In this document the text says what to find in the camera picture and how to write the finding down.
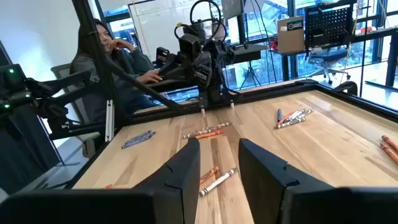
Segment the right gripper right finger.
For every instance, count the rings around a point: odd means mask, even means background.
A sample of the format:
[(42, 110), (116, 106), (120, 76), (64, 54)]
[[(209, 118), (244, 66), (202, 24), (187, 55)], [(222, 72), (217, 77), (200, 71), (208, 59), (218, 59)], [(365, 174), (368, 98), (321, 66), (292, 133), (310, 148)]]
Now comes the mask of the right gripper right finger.
[(323, 224), (333, 187), (241, 138), (240, 176), (255, 224)]

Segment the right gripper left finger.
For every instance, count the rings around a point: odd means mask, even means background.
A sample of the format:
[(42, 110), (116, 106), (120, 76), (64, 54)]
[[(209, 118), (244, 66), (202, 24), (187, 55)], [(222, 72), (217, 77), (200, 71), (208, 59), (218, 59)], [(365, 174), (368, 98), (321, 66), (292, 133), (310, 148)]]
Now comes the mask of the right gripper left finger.
[(200, 143), (190, 138), (158, 170), (133, 187), (138, 224), (194, 224), (200, 181)]

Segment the grey crayon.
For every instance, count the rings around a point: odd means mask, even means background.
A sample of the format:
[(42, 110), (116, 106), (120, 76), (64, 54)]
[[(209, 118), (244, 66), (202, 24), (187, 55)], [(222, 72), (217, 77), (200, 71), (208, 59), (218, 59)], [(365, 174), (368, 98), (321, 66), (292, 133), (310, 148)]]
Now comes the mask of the grey crayon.
[(297, 123), (302, 123), (302, 122), (305, 122), (305, 121), (306, 121), (305, 118), (294, 119), (294, 120), (286, 122), (286, 123), (278, 124), (275, 128), (276, 129), (281, 129), (281, 128), (285, 128), (285, 127), (288, 127), (288, 126), (291, 126), (291, 125), (294, 125), (294, 124), (297, 124)]
[(225, 123), (221, 123), (221, 124), (217, 124), (215, 126), (210, 126), (210, 127), (205, 127), (203, 128), (203, 130), (209, 130), (209, 129), (222, 129), (223, 127), (227, 127), (232, 125), (232, 123), (230, 122), (225, 122)]

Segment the tall black tripod stand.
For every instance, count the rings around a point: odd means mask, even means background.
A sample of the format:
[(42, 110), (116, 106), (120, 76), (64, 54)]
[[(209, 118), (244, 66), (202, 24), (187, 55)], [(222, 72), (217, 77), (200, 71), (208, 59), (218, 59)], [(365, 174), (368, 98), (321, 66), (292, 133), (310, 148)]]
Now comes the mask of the tall black tripod stand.
[[(246, 13), (243, 13), (243, 22), (244, 22), (244, 47), (247, 49), (249, 47), (249, 31), (248, 31), (248, 18)], [(253, 80), (253, 84), (255, 87), (257, 87), (257, 84), (259, 84), (259, 86), (261, 86), (261, 83), (259, 82), (254, 69), (252, 67), (252, 62), (249, 61), (249, 65), (248, 65), (248, 69), (246, 70), (246, 78), (244, 79), (240, 90), (242, 89), (243, 85), (245, 84), (246, 80), (251, 77)]]

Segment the whiteboard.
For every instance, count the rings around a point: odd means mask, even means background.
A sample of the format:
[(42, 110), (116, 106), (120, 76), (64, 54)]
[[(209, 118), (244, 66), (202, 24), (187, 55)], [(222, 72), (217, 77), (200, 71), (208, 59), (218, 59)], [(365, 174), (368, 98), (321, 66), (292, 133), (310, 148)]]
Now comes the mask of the whiteboard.
[(151, 61), (156, 61), (156, 49), (163, 47), (176, 54), (179, 51), (175, 26), (181, 22), (211, 17), (210, 4), (202, 2), (191, 8), (198, 0), (133, 0), (129, 5), (142, 52)]

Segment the person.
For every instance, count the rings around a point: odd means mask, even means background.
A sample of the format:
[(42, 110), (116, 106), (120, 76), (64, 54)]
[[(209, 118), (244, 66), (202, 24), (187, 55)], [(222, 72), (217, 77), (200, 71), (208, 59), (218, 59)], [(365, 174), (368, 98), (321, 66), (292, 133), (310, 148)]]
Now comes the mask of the person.
[[(117, 67), (128, 73), (140, 83), (157, 83), (162, 80), (148, 56), (144, 55), (131, 43), (111, 37), (109, 30), (98, 19), (94, 20), (105, 56)], [(80, 27), (78, 30), (78, 48), (70, 66), (70, 73), (89, 71), (90, 80), (98, 83), (100, 78), (96, 71), (93, 55), (88, 50), (88, 38)], [(155, 104), (137, 88), (113, 75), (114, 85), (123, 102), (125, 112), (132, 114), (137, 110), (153, 107)], [(98, 122), (106, 116), (106, 98), (100, 93), (87, 94), (82, 97), (86, 115), (90, 122)]]

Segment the cardboard box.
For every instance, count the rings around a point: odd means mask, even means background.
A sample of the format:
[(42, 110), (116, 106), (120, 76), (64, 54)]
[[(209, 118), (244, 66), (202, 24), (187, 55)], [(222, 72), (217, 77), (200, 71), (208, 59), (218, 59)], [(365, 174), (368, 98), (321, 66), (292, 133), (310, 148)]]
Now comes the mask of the cardboard box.
[(301, 52), (304, 44), (304, 17), (290, 17), (277, 21), (277, 42), (280, 54)]

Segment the silver aluminium bar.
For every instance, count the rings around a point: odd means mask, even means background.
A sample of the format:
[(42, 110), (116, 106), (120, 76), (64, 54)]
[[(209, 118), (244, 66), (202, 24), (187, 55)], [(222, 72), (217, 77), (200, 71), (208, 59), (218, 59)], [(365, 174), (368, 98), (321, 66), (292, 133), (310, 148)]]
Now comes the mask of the silver aluminium bar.
[(105, 142), (110, 142), (114, 138), (114, 103), (113, 100), (106, 102), (106, 126)]

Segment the black office chair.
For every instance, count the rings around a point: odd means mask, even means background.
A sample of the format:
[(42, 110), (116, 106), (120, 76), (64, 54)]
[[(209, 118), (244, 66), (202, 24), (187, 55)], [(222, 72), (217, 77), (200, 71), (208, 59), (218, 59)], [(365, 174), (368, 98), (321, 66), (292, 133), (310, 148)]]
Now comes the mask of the black office chair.
[(307, 63), (312, 65), (317, 65), (320, 68), (305, 78), (312, 78), (317, 75), (323, 75), (324, 78), (328, 79), (328, 83), (332, 84), (332, 78), (336, 79), (335, 75), (337, 73), (345, 74), (348, 80), (351, 76), (346, 71), (332, 69), (331, 66), (347, 56), (348, 49), (342, 49), (338, 47), (337, 49), (321, 49), (321, 51), (310, 51), (307, 57)]

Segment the black pegboard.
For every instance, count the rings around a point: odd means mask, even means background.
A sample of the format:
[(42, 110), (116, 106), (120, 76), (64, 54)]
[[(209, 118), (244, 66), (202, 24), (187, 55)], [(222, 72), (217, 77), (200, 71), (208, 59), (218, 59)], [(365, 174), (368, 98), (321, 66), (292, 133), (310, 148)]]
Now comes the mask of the black pegboard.
[(305, 50), (345, 44), (353, 36), (355, 0), (324, 2), (305, 9)]

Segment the grey office chair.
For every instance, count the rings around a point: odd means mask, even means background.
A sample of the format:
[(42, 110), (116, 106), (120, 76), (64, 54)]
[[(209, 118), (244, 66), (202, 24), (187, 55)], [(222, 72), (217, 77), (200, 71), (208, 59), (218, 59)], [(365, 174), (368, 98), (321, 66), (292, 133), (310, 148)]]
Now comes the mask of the grey office chair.
[[(57, 79), (65, 78), (66, 76), (69, 76), (69, 74), (70, 74), (70, 65), (69, 64), (59, 65), (59, 66), (51, 68), (51, 71), (53, 72), (53, 74), (56, 76)], [(86, 124), (89, 122), (89, 119), (86, 115), (85, 107), (83, 105), (83, 101), (81, 98), (75, 100), (75, 102), (72, 103), (72, 107), (73, 107), (74, 113), (77, 115), (79, 121), (81, 121), (83, 124)], [(95, 139), (98, 136), (100, 136), (99, 133), (88, 133), (88, 134), (82, 134), (82, 135), (77, 136), (77, 138), (82, 143), (82, 154), (85, 158), (90, 159), (95, 154), (95, 152), (96, 152)]]

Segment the black workbench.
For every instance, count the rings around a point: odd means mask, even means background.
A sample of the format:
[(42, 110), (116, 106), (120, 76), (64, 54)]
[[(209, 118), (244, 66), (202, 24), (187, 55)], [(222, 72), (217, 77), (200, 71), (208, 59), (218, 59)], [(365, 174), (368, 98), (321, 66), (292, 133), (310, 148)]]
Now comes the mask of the black workbench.
[(294, 56), (297, 54), (304, 54), (309, 58), (311, 54), (322, 53), (324, 50), (329, 50), (333, 47), (341, 47), (343, 45), (346, 46), (347, 52), (349, 52), (349, 46), (351, 44), (355, 44), (357, 42), (365, 42), (368, 40), (379, 39), (385, 36), (393, 36), (398, 35), (398, 26), (391, 27), (391, 28), (380, 28), (378, 30), (371, 30), (365, 34), (348, 34), (344, 32), (340, 35), (337, 40), (328, 40), (325, 44), (316, 45), (314, 47), (308, 47), (307, 42), (305, 41), (305, 47), (303, 50), (299, 50), (296, 52), (287, 52), (287, 53), (280, 53), (278, 50), (270, 50), (275, 54), (280, 54), (282, 56), (282, 79), (283, 81), (290, 80), (289, 78), (289, 64), (287, 61), (287, 57)]

